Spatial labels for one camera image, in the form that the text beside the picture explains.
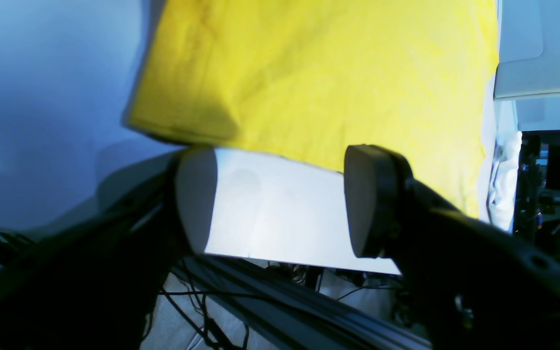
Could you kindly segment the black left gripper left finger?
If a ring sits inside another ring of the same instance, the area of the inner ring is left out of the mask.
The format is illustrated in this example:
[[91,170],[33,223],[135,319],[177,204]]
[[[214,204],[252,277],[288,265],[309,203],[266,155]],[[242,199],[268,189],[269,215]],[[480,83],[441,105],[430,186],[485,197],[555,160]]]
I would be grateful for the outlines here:
[[217,175],[215,150],[191,146],[63,232],[0,233],[0,350],[137,350],[170,269],[209,236],[189,241],[177,191],[201,181],[213,197]]

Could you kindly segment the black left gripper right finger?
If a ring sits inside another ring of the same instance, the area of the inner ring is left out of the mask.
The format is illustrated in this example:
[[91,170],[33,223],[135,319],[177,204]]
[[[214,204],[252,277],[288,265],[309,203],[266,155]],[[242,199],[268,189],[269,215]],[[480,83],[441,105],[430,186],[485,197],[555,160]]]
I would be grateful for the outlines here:
[[391,259],[436,350],[560,350],[560,263],[471,218],[413,177],[402,155],[345,151],[353,252]]

